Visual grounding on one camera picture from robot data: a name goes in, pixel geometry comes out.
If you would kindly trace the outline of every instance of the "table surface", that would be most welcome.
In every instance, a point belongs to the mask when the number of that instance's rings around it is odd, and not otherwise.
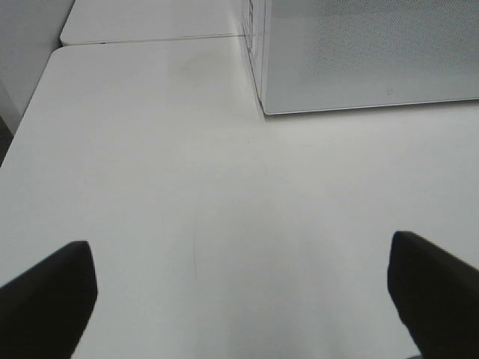
[[[242,34],[241,0],[76,0],[61,33],[67,45]]]
[[[52,55],[0,169],[0,285],[88,240],[75,359],[408,358],[393,232],[479,266],[477,102],[264,117],[243,41]]]

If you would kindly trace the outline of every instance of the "scratch mark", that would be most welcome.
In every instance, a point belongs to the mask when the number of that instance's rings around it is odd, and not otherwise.
[[[196,266],[196,224],[198,223],[198,212],[195,215],[195,228],[193,229],[193,265],[195,266],[195,280],[198,280],[198,269]]]

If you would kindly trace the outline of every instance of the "white box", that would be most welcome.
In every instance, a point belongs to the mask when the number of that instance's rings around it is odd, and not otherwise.
[[[243,0],[267,114],[479,98],[478,24],[478,0]]]

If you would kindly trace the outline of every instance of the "white wall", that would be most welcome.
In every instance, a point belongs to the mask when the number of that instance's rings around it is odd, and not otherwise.
[[[15,133],[73,0],[0,0],[0,116]]]

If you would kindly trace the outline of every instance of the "white desk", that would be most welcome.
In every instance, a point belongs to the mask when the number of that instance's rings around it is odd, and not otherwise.
[[[413,356],[390,238],[479,266],[478,115],[265,119],[242,38],[63,48],[0,170],[0,285],[90,241],[75,359]]]
[[[76,0],[67,45],[229,37],[242,34],[241,0]]]

